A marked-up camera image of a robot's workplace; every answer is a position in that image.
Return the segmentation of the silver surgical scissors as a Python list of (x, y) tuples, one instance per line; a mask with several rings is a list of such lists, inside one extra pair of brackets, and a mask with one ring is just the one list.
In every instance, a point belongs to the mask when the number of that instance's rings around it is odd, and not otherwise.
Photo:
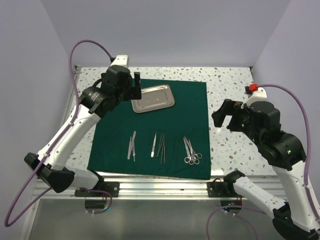
[(202, 155), (200, 153), (195, 153), (190, 140), (187, 140), (187, 144), (189, 147), (189, 154), (190, 154), (190, 156), (188, 157), (188, 163), (190, 165), (199, 165)]
[(189, 165), (193, 165), (194, 164), (194, 160), (193, 160), (193, 158), (191, 156), (190, 149), (189, 149), (189, 146), (188, 146), (188, 143), (187, 143), (187, 139), (185, 137), (183, 138), (183, 142), (184, 142), (185, 151), (186, 151), (186, 157), (184, 158), (184, 162), (189, 164)]

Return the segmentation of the silver pointed tweezers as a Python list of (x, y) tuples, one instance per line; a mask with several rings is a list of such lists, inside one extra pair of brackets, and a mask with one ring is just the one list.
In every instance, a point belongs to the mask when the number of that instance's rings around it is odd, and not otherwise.
[(161, 157), (160, 163), (165, 164), (166, 162), (166, 142), (165, 142), (165, 135), (162, 136), (162, 145), (161, 145)]
[(159, 145), (158, 145), (156, 157), (159, 156), (159, 153), (160, 153), (160, 150), (161, 150), (161, 147), (162, 147), (162, 142), (163, 142), (163, 134), (160, 135), (160, 140), (159, 140)]

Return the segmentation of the dark green surgical cloth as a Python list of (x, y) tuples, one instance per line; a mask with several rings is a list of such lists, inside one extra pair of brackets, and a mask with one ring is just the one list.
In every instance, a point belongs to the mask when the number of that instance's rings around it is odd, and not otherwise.
[[(204, 82), (169, 80), (175, 104), (169, 108), (135, 113), (122, 101), (96, 125), (87, 168), (96, 172), (208, 180), (211, 150), (207, 86)], [(151, 151), (155, 133), (154, 157)], [(165, 164), (161, 149), (165, 137)], [(185, 163), (184, 137), (202, 158), (198, 165)]]

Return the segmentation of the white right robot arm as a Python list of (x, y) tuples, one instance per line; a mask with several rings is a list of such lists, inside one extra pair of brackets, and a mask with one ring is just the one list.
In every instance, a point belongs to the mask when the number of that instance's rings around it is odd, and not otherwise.
[(227, 196), (241, 196), (272, 220), (275, 230), (286, 240), (317, 240), (320, 237), (320, 205), (309, 178), (310, 148), (293, 134), (282, 130), (280, 111), (267, 100), (265, 85), (245, 87), (245, 102), (225, 99), (212, 113), (220, 128), (226, 116), (231, 132), (245, 134), (267, 160), (280, 180), (286, 199), (271, 195), (235, 170), (212, 187)]

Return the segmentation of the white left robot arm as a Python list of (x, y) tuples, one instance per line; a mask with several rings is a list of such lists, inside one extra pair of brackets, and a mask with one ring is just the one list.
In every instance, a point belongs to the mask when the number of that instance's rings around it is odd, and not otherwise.
[(86, 189), (92, 196), (103, 193), (102, 177), (91, 170), (68, 168), (71, 153), (86, 133), (122, 101), (142, 98), (140, 73), (129, 70), (129, 57), (117, 55), (106, 72), (82, 91), (69, 118), (38, 153), (28, 153), (24, 161), (53, 191)]

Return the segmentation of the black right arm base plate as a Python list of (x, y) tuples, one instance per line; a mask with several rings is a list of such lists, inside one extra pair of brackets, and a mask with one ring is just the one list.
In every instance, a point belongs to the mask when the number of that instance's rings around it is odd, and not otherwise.
[(208, 181), (206, 190), (209, 198), (239, 198), (241, 196), (235, 192), (232, 183), (224, 182), (220, 178)]

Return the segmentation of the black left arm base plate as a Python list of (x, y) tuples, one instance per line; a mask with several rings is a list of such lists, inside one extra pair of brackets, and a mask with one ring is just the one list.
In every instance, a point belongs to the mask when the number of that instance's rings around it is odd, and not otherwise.
[(99, 198), (107, 197), (109, 193), (111, 197), (118, 197), (120, 191), (120, 183), (118, 181), (101, 181), (93, 189), (79, 188), (75, 190), (75, 197)]

